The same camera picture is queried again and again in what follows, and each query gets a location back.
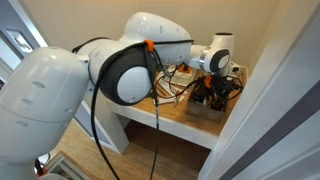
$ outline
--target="orange clip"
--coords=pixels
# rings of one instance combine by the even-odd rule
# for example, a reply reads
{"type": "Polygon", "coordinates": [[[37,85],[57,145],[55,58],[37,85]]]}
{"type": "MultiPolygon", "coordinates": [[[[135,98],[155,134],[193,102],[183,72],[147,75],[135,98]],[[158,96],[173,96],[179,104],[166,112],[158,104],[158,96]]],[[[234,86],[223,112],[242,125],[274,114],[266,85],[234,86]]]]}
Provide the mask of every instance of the orange clip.
{"type": "Polygon", "coordinates": [[[149,52],[153,52],[154,50],[154,44],[153,41],[151,41],[150,39],[144,40],[143,42],[145,42],[148,46],[148,51],[149,52]]]}
{"type": "Polygon", "coordinates": [[[211,80],[212,80],[212,77],[211,77],[211,76],[206,76],[206,77],[204,78],[204,84],[206,85],[207,88],[210,88],[210,87],[211,87],[211,85],[210,85],[211,80]]]}

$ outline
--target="white wall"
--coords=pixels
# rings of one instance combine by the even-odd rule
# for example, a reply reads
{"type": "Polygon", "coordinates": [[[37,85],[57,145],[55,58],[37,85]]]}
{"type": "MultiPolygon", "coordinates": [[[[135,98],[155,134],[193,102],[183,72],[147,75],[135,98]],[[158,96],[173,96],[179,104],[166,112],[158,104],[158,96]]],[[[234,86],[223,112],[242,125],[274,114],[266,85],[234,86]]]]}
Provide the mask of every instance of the white wall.
{"type": "Polygon", "coordinates": [[[209,45],[216,32],[234,33],[233,60],[249,67],[280,0],[20,1],[53,46],[71,50],[97,36],[118,39],[127,19],[145,11],[182,25],[197,44],[209,45]]]}
{"type": "MultiPolygon", "coordinates": [[[[310,1],[308,3],[304,2],[300,6],[299,9],[299,16],[296,14],[292,14],[292,16],[295,17],[296,24],[301,24],[304,23],[305,19],[307,16],[309,16],[309,9],[305,8],[307,7],[310,3],[313,3],[314,1],[310,1]]],[[[283,16],[283,13],[290,7],[291,3],[293,3],[292,0],[280,0],[278,3],[278,6],[276,10],[274,11],[274,14],[269,22],[268,27],[266,28],[263,36],[260,38],[260,43],[258,47],[256,48],[255,53],[253,54],[251,60],[249,61],[248,64],[248,69],[250,70],[250,74],[253,71],[254,67],[256,66],[258,60],[260,59],[262,52],[265,50],[267,44],[270,41],[271,35],[275,32],[277,27],[282,25],[281,17],[283,16]]]]}

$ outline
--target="black cable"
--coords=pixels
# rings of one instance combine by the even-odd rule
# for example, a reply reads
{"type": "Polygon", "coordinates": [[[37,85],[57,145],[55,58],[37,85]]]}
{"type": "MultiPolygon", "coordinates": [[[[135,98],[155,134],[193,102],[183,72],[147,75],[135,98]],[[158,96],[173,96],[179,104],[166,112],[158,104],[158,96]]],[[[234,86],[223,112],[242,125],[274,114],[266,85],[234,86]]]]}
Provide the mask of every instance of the black cable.
{"type": "Polygon", "coordinates": [[[71,50],[71,52],[74,53],[74,54],[76,54],[76,53],[78,53],[78,51],[79,51],[84,45],[86,45],[86,44],[88,44],[88,43],[90,43],[90,42],[92,42],[92,41],[99,40],[99,39],[110,39],[110,38],[107,38],[107,37],[96,37],[96,38],[90,39],[90,40],[88,40],[87,42],[85,42],[85,43],[83,43],[83,44],[80,44],[79,46],[73,48],[73,49],[71,50]]]}
{"type": "Polygon", "coordinates": [[[176,73],[176,71],[177,71],[178,69],[179,69],[178,66],[176,66],[176,67],[174,68],[173,72],[172,72],[172,75],[171,75],[170,78],[169,78],[169,89],[170,89],[170,91],[171,91],[172,93],[174,93],[174,94],[175,94],[175,92],[173,92],[173,91],[172,91],[172,88],[171,88],[171,80],[172,80],[172,77],[174,76],[174,74],[176,73]]]}
{"type": "MultiPolygon", "coordinates": [[[[149,67],[148,65],[148,59],[145,58],[145,63],[146,63],[146,66],[149,67]]],[[[150,173],[150,180],[152,180],[152,177],[153,177],[153,172],[154,172],[154,168],[155,168],[155,165],[156,165],[156,160],[157,160],[157,155],[158,155],[158,146],[159,146],[159,111],[158,111],[158,106],[159,106],[159,103],[158,103],[158,98],[157,98],[157,91],[156,91],[156,87],[155,85],[153,84],[153,80],[152,80],[152,75],[150,73],[150,71],[148,71],[148,74],[149,74],[149,80],[150,80],[150,84],[151,84],[151,87],[152,87],[152,92],[153,92],[153,95],[154,95],[154,104],[155,104],[155,107],[156,107],[156,141],[155,141],[155,153],[154,153],[154,159],[153,159],[153,163],[152,163],[152,168],[151,168],[151,173],[150,173]]]]}
{"type": "MultiPolygon", "coordinates": [[[[177,44],[177,43],[186,43],[186,42],[193,42],[193,40],[183,40],[183,41],[165,41],[165,42],[156,42],[154,44],[177,44]]],[[[118,58],[119,56],[121,56],[123,53],[125,53],[126,51],[134,48],[134,47],[141,47],[141,46],[146,46],[146,44],[144,42],[142,43],[137,43],[137,44],[133,44],[131,46],[128,46],[126,48],[124,48],[122,50],[121,53],[119,53],[116,57],[114,58],[118,58]]],[[[155,54],[156,54],[156,58],[158,59],[158,62],[161,63],[161,60],[160,60],[160,57],[159,57],[159,54],[156,52],[155,50],[155,54]]],[[[100,69],[100,72],[99,72],[99,77],[95,83],[95,88],[94,88],[94,91],[93,91],[93,95],[92,95],[92,103],[91,103],[91,128],[92,128],[92,134],[93,134],[93,137],[95,139],[95,142],[96,142],[96,145],[100,151],[100,154],[102,155],[103,159],[105,160],[105,162],[107,163],[107,165],[109,166],[110,170],[112,171],[113,175],[115,176],[115,178],[117,180],[119,180],[119,176],[117,175],[117,173],[115,172],[115,170],[113,169],[110,161],[108,160],[106,154],[104,153],[103,149],[102,149],[102,146],[100,144],[100,141],[99,141],[99,137],[97,135],[97,130],[96,130],[96,126],[95,126],[95,106],[96,106],[96,99],[97,99],[97,94],[98,94],[98,90],[99,90],[99,87],[101,85],[101,82],[102,82],[102,79],[103,79],[103,76],[105,74],[105,69],[100,69]]],[[[155,95],[155,98],[157,97],[157,92],[156,92],[156,88],[151,80],[151,75],[150,75],[150,72],[148,71],[149,73],[149,79],[150,79],[150,83],[151,83],[151,86],[152,86],[152,89],[153,89],[153,93],[155,95]]],[[[159,133],[159,115],[158,115],[158,101],[157,99],[155,99],[155,105],[156,105],[156,119],[157,119],[157,130],[156,130],[156,149],[155,149],[155,157],[154,157],[154,161],[153,161],[153,165],[152,165],[152,170],[151,170],[151,176],[150,176],[150,179],[152,179],[152,175],[153,175],[153,171],[154,171],[154,167],[155,167],[155,162],[156,162],[156,158],[157,158],[157,154],[158,154],[158,133],[159,133]]]]}
{"type": "MultiPolygon", "coordinates": [[[[138,44],[134,44],[134,45],[131,45],[127,48],[125,48],[122,53],[119,53],[116,57],[114,58],[118,58],[119,56],[121,56],[123,53],[125,53],[126,51],[128,51],[129,49],[131,48],[134,48],[134,47],[138,47],[138,46],[141,46],[143,43],[138,43],[138,44]]],[[[105,162],[107,163],[107,165],[109,166],[111,172],[113,173],[113,175],[115,176],[115,178],[117,180],[120,180],[119,176],[117,175],[116,171],[113,169],[110,161],[108,160],[106,154],[104,153],[103,149],[102,149],[102,146],[100,144],[100,141],[99,141],[99,137],[98,137],[98,134],[97,134],[97,130],[96,130],[96,126],[95,126],[95,108],[96,108],[96,100],[97,100],[97,95],[98,95],[98,90],[99,90],[99,87],[101,85],[101,82],[102,82],[102,79],[103,79],[103,76],[105,74],[105,70],[104,69],[100,69],[100,72],[99,72],[99,77],[97,79],[97,82],[96,82],[96,85],[95,85],[95,88],[93,90],[93,94],[92,94],[92,103],[91,103],[91,128],[92,128],[92,134],[93,134],[93,137],[94,137],[94,140],[96,142],[96,145],[100,151],[100,154],[101,156],[103,157],[103,159],[105,160],[105,162]]]]}
{"type": "Polygon", "coordinates": [[[162,62],[161,62],[161,59],[160,59],[160,56],[159,56],[158,52],[157,52],[157,51],[153,51],[152,54],[154,55],[156,61],[157,61],[158,64],[160,65],[161,70],[163,71],[163,74],[165,74],[166,69],[164,68],[164,66],[163,66],[163,64],[162,64],[162,62]]]}
{"type": "Polygon", "coordinates": [[[39,161],[39,158],[35,159],[34,167],[37,169],[37,174],[39,174],[39,175],[43,175],[44,174],[43,169],[41,167],[41,163],[39,161]]]}
{"type": "MultiPolygon", "coordinates": [[[[156,81],[155,83],[155,86],[157,86],[159,84],[159,81],[160,79],[163,79],[165,76],[161,76],[160,78],[158,78],[158,80],[156,81]]],[[[186,91],[189,87],[191,87],[193,84],[197,83],[197,82],[200,82],[202,81],[202,79],[196,79],[196,80],[193,80],[192,82],[190,82],[185,88],[182,89],[182,91],[180,91],[179,93],[175,93],[174,96],[169,96],[169,97],[164,97],[164,96],[161,96],[158,94],[159,97],[161,98],[164,98],[164,99],[170,99],[170,98],[173,98],[173,97],[176,97],[176,96],[180,96],[181,94],[184,93],[184,91],[186,91]]]]}
{"type": "Polygon", "coordinates": [[[213,85],[211,85],[211,88],[212,88],[213,92],[218,96],[218,98],[222,99],[223,101],[230,101],[230,100],[236,98],[237,96],[239,96],[239,95],[242,93],[242,90],[243,90],[242,82],[241,82],[241,80],[240,80],[239,78],[237,78],[237,77],[232,77],[232,76],[227,76],[227,77],[230,77],[230,78],[233,78],[233,79],[238,80],[239,83],[240,83],[240,87],[239,87],[238,93],[235,94],[234,96],[232,96],[231,98],[223,98],[223,97],[220,95],[220,93],[215,89],[215,87],[214,87],[213,85]]]}

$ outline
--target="electronic device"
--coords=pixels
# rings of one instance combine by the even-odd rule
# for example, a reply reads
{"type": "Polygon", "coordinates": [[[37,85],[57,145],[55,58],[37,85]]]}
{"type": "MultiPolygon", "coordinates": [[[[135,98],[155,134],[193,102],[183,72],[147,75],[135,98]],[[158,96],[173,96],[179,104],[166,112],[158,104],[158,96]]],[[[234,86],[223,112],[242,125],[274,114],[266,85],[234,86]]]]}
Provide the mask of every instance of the electronic device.
{"type": "Polygon", "coordinates": [[[95,39],[79,47],[77,54],[58,47],[31,52],[0,92],[0,179],[38,179],[34,160],[58,144],[99,79],[107,98],[133,105],[152,88],[157,63],[185,63],[225,77],[233,35],[217,33],[209,46],[192,45],[190,39],[174,22],[140,12],[128,20],[119,40],[95,39]],[[154,42],[157,53],[145,50],[145,40],[154,42]]]}

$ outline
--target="wires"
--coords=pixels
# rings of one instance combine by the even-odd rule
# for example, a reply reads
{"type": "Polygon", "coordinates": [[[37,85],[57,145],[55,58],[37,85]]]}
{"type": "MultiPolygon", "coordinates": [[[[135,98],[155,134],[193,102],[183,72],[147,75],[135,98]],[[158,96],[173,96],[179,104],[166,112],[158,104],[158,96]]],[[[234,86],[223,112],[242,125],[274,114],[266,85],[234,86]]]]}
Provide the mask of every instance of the wires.
{"type": "Polygon", "coordinates": [[[110,39],[110,38],[107,38],[107,37],[96,37],[96,38],[93,38],[93,39],[90,39],[88,40],[87,42],[83,43],[83,44],[80,44],[79,46],[73,48],[71,50],[72,53],[77,53],[83,46],[85,46],[86,44],[90,43],[90,42],[93,42],[95,40],[99,40],[99,39],[110,39]]]}
{"type": "MultiPolygon", "coordinates": [[[[172,74],[170,77],[172,77],[174,75],[175,71],[177,69],[179,69],[179,66],[178,66],[178,68],[175,68],[174,71],[170,72],[170,74],[172,74]]],[[[165,75],[163,75],[163,76],[161,76],[161,77],[159,77],[157,79],[157,81],[155,82],[155,87],[158,86],[159,81],[162,80],[164,77],[165,77],[165,75]]],[[[180,92],[175,93],[175,92],[173,92],[171,90],[171,78],[169,78],[169,87],[170,87],[170,90],[172,91],[172,93],[174,94],[174,96],[165,97],[165,96],[162,96],[162,95],[159,95],[159,94],[158,94],[158,96],[161,97],[161,98],[164,98],[164,99],[170,99],[170,98],[174,98],[174,97],[180,96],[180,95],[182,95],[184,93],[184,91],[186,91],[188,88],[190,88],[193,84],[198,83],[200,81],[202,81],[202,79],[194,80],[194,81],[190,82],[186,87],[184,87],[180,92]]]]}
{"type": "MultiPolygon", "coordinates": [[[[178,44],[178,43],[187,43],[187,42],[193,42],[193,40],[183,40],[183,41],[163,41],[163,42],[154,42],[154,44],[160,45],[160,44],[178,44]]],[[[123,55],[125,52],[127,52],[128,50],[132,49],[132,48],[137,48],[137,47],[145,47],[146,43],[137,43],[137,44],[133,44],[131,46],[128,46],[127,48],[124,48],[123,50],[121,50],[120,52],[118,52],[116,55],[112,56],[115,59],[119,58],[121,55],[123,55]]],[[[149,62],[147,57],[147,50],[145,51],[145,64],[147,67],[149,67],[149,62]]],[[[157,53],[156,50],[153,51],[153,56],[155,57],[157,63],[161,66],[162,70],[165,73],[165,68],[163,67],[162,63],[161,63],[161,59],[159,54],[157,53]]],[[[96,99],[97,99],[97,94],[98,94],[98,90],[99,87],[101,85],[102,79],[106,73],[107,68],[104,66],[105,63],[108,60],[106,60],[104,62],[104,64],[101,66],[100,72],[99,72],[99,77],[95,83],[95,88],[93,91],[93,95],[92,95],[92,103],[91,103],[91,128],[92,128],[92,133],[93,133],[93,137],[95,139],[96,145],[100,151],[100,154],[102,155],[103,159],[105,160],[105,162],[107,163],[107,165],[109,166],[110,170],[112,171],[113,175],[115,176],[116,179],[120,179],[119,176],[117,175],[116,171],[114,170],[114,168],[112,167],[110,161],[108,160],[106,154],[104,153],[102,146],[100,144],[98,135],[97,135],[97,131],[96,131],[96,126],[95,126],[95,107],[96,107],[96,99]]],[[[155,156],[154,156],[154,161],[153,161],[153,165],[152,165],[152,169],[151,169],[151,174],[150,174],[150,179],[152,179],[153,176],[153,172],[154,172],[154,168],[155,168],[155,163],[156,163],[156,159],[157,159],[157,154],[158,154],[158,137],[159,137],[159,112],[158,112],[158,101],[157,101],[157,91],[156,91],[156,87],[153,84],[153,80],[152,80],[152,75],[151,72],[148,71],[149,74],[149,79],[150,79],[150,84],[151,84],[151,88],[155,97],[155,106],[156,106],[156,145],[155,145],[155,156]]]]}
{"type": "Polygon", "coordinates": [[[214,92],[221,100],[223,100],[223,101],[230,101],[230,100],[236,98],[237,96],[239,96],[239,95],[242,93],[242,91],[243,91],[242,81],[241,81],[239,78],[233,77],[233,76],[227,76],[227,77],[230,77],[230,78],[232,78],[232,79],[236,79],[236,80],[239,82],[239,84],[240,84],[240,85],[233,85],[233,86],[234,86],[234,89],[238,89],[238,93],[235,94],[234,96],[232,96],[232,97],[230,97],[230,98],[224,98],[224,97],[222,97],[221,94],[217,91],[217,89],[216,89],[213,85],[211,85],[211,88],[212,88],[213,92],[214,92]]]}
{"type": "Polygon", "coordinates": [[[172,75],[171,75],[170,78],[169,78],[169,89],[170,89],[170,91],[171,91],[172,93],[174,93],[174,94],[175,94],[175,92],[172,91],[171,83],[170,83],[170,82],[171,82],[172,77],[174,76],[174,74],[177,72],[177,70],[178,70],[181,66],[182,66],[182,64],[180,64],[179,66],[176,66],[175,69],[174,69],[173,72],[172,72],[172,75]]]}

